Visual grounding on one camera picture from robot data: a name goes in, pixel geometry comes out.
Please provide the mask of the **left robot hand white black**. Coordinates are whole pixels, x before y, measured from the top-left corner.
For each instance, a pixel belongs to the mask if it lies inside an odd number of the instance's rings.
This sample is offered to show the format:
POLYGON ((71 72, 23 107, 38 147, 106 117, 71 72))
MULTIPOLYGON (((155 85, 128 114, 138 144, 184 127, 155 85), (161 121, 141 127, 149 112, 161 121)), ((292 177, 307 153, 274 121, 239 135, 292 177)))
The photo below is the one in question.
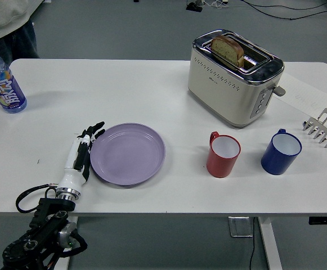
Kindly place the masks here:
POLYGON ((105 133, 104 124, 102 121, 88 127, 74 140, 65 163, 64 177, 56 189, 57 198, 79 199, 82 186, 89 178, 91 148, 94 141, 105 133))

